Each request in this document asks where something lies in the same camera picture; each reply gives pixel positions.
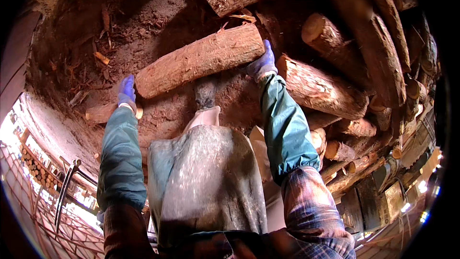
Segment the wood chip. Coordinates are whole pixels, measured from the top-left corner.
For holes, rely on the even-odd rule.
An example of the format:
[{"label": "wood chip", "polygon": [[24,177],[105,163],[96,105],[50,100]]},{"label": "wood chip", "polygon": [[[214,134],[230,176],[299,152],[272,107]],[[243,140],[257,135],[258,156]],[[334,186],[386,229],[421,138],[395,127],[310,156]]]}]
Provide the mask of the wood chip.
[{"label": "wood chip", "polygon": [[238,14],[231,14],[229,17],[236,17],[236,18],[241,18],[250,21],[251,23],[255,23],[257,20],[254,16],[249,16],[249,15],[238,15]]},{"label": "wood chip", "polygon": [[110,59],[102,55],[100,52],[96,51],[94,53],[94,56],[99,59],[103,64],[108,65],[110,62]]}]

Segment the hand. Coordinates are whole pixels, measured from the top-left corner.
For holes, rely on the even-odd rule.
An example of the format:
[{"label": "hand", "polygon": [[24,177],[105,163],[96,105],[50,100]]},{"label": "hand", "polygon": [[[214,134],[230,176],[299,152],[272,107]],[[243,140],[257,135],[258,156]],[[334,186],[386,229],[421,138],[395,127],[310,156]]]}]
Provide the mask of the hand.
[{"label": "hand", "polygon": [[118,107],[128,105],[136,114],[136,95],[134,94],[134,75],[123,78],[118,88]]},{"label": "hand", "polygon": [[265,53],[256,61],[246,66],[245,71],[249,76],[259,81],[266,73],[278,74],[278,69],[275,67],[275,56],[271,50],[270,41],[264,40]]}]

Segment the pile of logs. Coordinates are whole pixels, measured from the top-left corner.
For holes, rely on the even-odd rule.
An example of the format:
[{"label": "pile of logs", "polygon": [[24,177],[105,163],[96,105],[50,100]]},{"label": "pile of logs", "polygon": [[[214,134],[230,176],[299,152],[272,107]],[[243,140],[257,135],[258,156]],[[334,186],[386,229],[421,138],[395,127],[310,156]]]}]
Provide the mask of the pile of logs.
[{"label": "pile of logs", "polygon": [[21,162],[29,169],[32,180],[43,186],[43,189],[47,190],[49,193],[54,195],[57,194],[55,187],[62,187],[61,182],[58,182],[58,180],[51,175],[49,170],[46,169],[25,147],[20,145],[20,150],[22,154]]},{"label": "pile of logs", "polygon": [[427,90],[440,75],[437,48],[422,12],[412,22],[399,13],[417,0],[331,0],[348,32],[314,13],[302,26],[302,40],[342,74],[330,75],[283,54],[276,66],[293,99],[317,110],[310,128],[323,128],[324,168],[331,193],[350,187],[402,156],[402,135],[414,130],[430,104]]}]

